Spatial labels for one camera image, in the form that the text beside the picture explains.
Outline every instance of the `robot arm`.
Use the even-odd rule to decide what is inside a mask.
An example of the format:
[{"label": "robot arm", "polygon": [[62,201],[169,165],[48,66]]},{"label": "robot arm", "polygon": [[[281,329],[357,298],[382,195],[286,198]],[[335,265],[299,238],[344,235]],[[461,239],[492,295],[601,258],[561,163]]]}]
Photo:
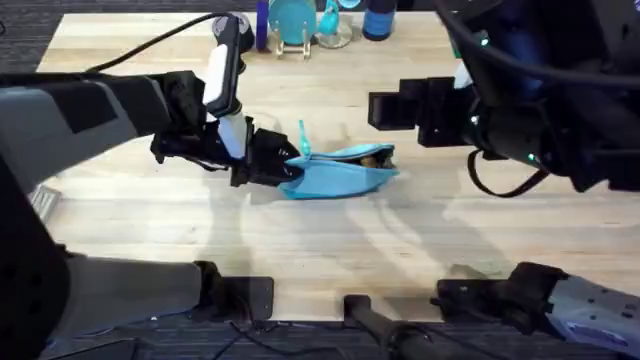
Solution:
[{"label": "robot arm", "polygon": [[640,298],[558,268],[520,263],[507,280],[440,280],[437,291],[432,302],[447,322],[499,321],[640,356]]},{"label": "robot arm", "polygon": [[[640,191],[634,1],[472,1],[455,16],[444,0],[434,5],[473,83],[406,79],[397,93],[371,93],[372,126],[417,126],[418,143],[428,148],[475,146],[469,175],[494,196],[519,196],[548,175],[567,177],[578,192],[602,181],[611,190]],[[537,173],[495,194],[479,180],[478,152]]]},{"label": "robot arm", "polygon": [[0,153],[28,193],[46,178],[137,137],[171,127],[195,132],[167,88],[194,91],[188,72],[163,76],[5,75],[0,88]]}]

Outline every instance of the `cable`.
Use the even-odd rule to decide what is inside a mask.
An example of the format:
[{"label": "cable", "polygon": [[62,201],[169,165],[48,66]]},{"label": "cable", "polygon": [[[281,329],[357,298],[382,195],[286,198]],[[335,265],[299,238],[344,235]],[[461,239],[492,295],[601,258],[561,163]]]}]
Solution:
[{"label": "cable", "polygon": [[494,360],[511,360],[506,356],[498,355],[498,354],[493,353],[493,352],[491,352],[491,351],[489,351],[487,349],[484,349],[484,348],[482,348],[480,346],[474,345],[474,344],[472,344],[470,342],[466,342],[466,341],[463,341],[463,340],[456,339],[455,337],[445,333],[444,331],[440,331],[440,330],[438,330],[438,329],[436,329],[436,328],[434,328],[434,327],[432,327],[430,325],[426,325],[426,324],[422,324],[422,323],[418,323],[416,325],[419,326],[419,327],[424,328],[426,331],[432,332],[432,333],[440,336],[443,339],[449,340],[452,343],[456,343],[458,346],[460,346],[462,348],[465,348],[465,349],[467,349],[469,351],[478,352],[478,353],[480,353],[480,354],[482,354],[482,355],[484,355],[484,356],[486,356],[488,358],[494,359]]},{"label": "cable", "polygon": [[640,89],[640,77],[617,76],[603,74],[587,74],[577,71],[555,69],[548,66],[530,65],[519,59],[495,49],[482,46],[474,34],[450,11],[444,0],[433,0],[435,11],[459,45],[465,45],[476,55],[513,72],[526,74],[539,80],[548,80],[564,84],[586,85],[598,87],[617,87]]},{"label": "cable", "polygon": [[104,329],[104,330],[99,330],[99,331],[96,331],[96,332],[93,332],[93,333],[88,333],[88,334],[76,336],[76,337],[74,337],[74,339],[91,339],[91,338],[94,338],[94,337],[107,335],[108,333],[112,332],[113,330],[115,330],[115,328],[108,328],[108,329]]},{"label": "cable", "polygon": [[344,360],[351,360],[351,358],[339,347],[331,347],[331,346],[327,346],[327,347],[316,347],[316,348],[309,348],[309,349],[302,349],[302,350],[281,350],[281,349],[276,349],[273,346],[267,345],[263,342],[260,342],[256,339],[254,339],[251,335],[247,334],[246,332],[243,332],[242,330],[240,330],[236,324],[234,324],[233,322],[229,323],[229,325],[231,326],[231,328],[238,333],[238,335],[241,335],[242,337],[244,337],[245,339],[247,339],[249,342],[267,350],[273,353],[276,353],[284,358],[294,358],[294,357],[299,357],[299,356],[304,356],[304,355],[309,355],[309,354],[318,354],[318,353],[328,353],[328,352],[335,352],[340,354],[340,357],[342,357],[342,359]]},{"label": "cable", "polygon": [[157,44],[157,43],[159,43],[159,42],[161,42],[161,41],[163,41],[163,40],[165,40],[167,38],[172,37],[173,35],[175,35],[177,33],[180,33],[180,32],[182,32],[182,31],[184,31],[184,30],[186,30],[186,29],[188,29],[188,28],[190,28],[190,27],[192,27],[194,25],[197,25],[197,24],[199,24],[199,23],[201,23],[203,21],[207,21],[209,19],[213,19],[213,18],[216,18],[216,17],[222,17],[222,16],[231,17],[233,15],[230,14],[230,13],[227,13],[227,12],[215,12],[215,13],[210,13],[210,14],[207,14],[207,15],[200,16],[199,18],[196,18],[196,19],[193,19],[191,21],[188,21],[188,22],[178,26],[177,28],[175,28],[173,30],[167,31],[164,34],[162,34],[160,36],[157,36],[157,37],[147,41],[146,43],[129,50],[125,54],[120,55],[119,57],[117,57],[117,58],[115,58],[115,59],[113,59],[111,61],[107,61],[104,64],[96,65],[96,66],[94,66],[92,68],[89,68],[89,69],[87,69],[87,72],[100,72],[100,71],[106,70],[106,69],[108,69],[110,67],[116,66],[116,65],[118,65],[120,63],[123,63],[123,62],[131,59],[132,57],[138,55],[139,53],[145,51],[146,49],[152,47],[153,45],[155,45],[155,44]]},{"label": "cable", "polygon": [[322,330],[328,330],[328,331],[344,331],[344,330],[363,331],[363,329],[359,327],[347,326],[345,325],[344,322],[341,322],[340,326],[330,326],[330,325],[324,325],[324,324],[302,324],[302,323],[297,323],[292,321],[278,321],[278,324],[286,325],[288,327],[299,328],[299,329],[322,329]]},{"label": "cable", "polygon": [[533,189],[538,184],[540,184],[544,179],[549,176],[549,173],[544,170],[538,170],[535,174],[531,175],[527,181],[525,181],[522,185],[518,186],[515,190],[509,191],[507,193],[498,194],[489,189],[485,184],[482,183],[480,177],[478,176],[478,170],[476,169],[476,157],[483,150],[474,150],[471,154],[469,154],[469,158],[467,159],[467,169],[469,170],[469,177],[471,178],[471,182],[478,189],[488,195],[496,196],[503,199],[511,199],[514,197],[518,197],[527,191]]},{"label": "cable", "polygon": [[238,340],[242,339],[242,335],[238,334],[236,335],[236,337],[234,337],[233,339],[231,339],[231,341],[229,341],[225,346],[223,346],[222,348],[220,348],[220,350],[218,350],[218,352],[213,355],[213,357],[211,358],[211,360],[218,360],[222,357],[222,355],[224,355],[225,352],[227,352],[227,350],[229,350],[235,343],[238,342]]},{"label": "cable", "polygon": [[249,303],[245,299],[243,299],[242,296],[240,296],[240,294],[238,294],[237,292],[235,292],[233,290],[231,290],[231,292],[233,293],[233,296],[242,304],[242,308],[243,308],[243,311],[245,313],[245,316],[251,322],[251,327],[257,332],[260,332],[261,330],[263,330],[256,323],[256,320],[253,317],[253,310],[251,309],[251,306],[249,305]]}]

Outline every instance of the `blue bottle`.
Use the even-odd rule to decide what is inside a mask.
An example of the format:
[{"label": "blue bottle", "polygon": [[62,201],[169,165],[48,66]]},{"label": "blue bottle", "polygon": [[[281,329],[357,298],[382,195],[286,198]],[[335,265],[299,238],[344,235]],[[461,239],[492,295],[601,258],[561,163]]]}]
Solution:
[{"label": "blue bottle", "polygon": [[397,0],[369,0],[364,13],[362,35],[371,41],[382,41],[391,35]]}]

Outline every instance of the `blue object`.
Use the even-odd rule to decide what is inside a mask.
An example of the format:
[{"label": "blue object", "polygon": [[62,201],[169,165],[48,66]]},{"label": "blue object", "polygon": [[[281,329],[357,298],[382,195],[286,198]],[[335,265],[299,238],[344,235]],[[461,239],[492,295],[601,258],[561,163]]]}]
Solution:
[{"label": "blue object", "polygon": [[391,35],[396,0],[370,0],[364,12],[362,35],[372,41],[382,41]]},{"label": "blue object", "polygon": [[322,199],[363,195],[378,189],[398,174],[395,169],[367,168],[345,161],[386,152],[393,154],[392,144],[367,144],[330,153],[313,153],[301,122],[302,155],[287,161],[304,170],[298,179],[278,186],[290,199]]},{"label": "blue object", "polygon": [[302,45],[302,29],[307,23],[307,36],[316,33],[316,9],[308,0],[273,0],[269,6],[269,26],[280,30],[280,39],[287,45]]},{"label": "blue object", "polygon": [[340,5],[345,9],[353,9],[360,5],[360,0],[338,0]]},{"label": "blue object", "polygon": [[267,49],[267,33],[269,32],[269,2],[258,1],[257,24],[256,24],[256,49],[265,51]]},{"label": "blue object", "polygon": [[318,24],[318,32],[324,35],[333,35],[338,31],[340,23],[340,7],[333,0],[327,0],[327,8]]}]

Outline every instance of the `wooden tabletop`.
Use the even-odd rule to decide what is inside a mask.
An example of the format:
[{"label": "wooden tabletop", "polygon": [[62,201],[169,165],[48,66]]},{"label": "wooden tabletop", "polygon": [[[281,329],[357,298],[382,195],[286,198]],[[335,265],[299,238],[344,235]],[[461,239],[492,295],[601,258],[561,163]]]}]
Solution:
[{"label": "wooden tabletop", "polygon": [[[40,71],[84,70],[198,15],[67,15]],[[210,29],[196,26],[109,72],[203,74],[215,46]],[[272,276],[275,319],[341,319],[343,295],[366,293],[393,318],[437,320],[428,299],[438,279],[503,278],[521,261],[640,295],[638,196],[603,186],[576,194],[551,178],[520,198],[491,198],[468,179],[470,148],[425,149],[415,132],[367,124],[368,92],[453,74],[457,61],[433,14],[399,13],[387,41],[314,47],[308,62],[255,52],[244,60],[238,98],[260,126],[295,142],[304,119],[318,151],[393,142],[401,175],[360,198],[290,201],[273,188],[231,188],[228,173],[181,159],[158,165],[144,138],[49,181],[64,194],[48,223],[54,238],[94,256],[211,260],[225,275]],[[533,172],[510,161],[479,171],[497,191]]]}]

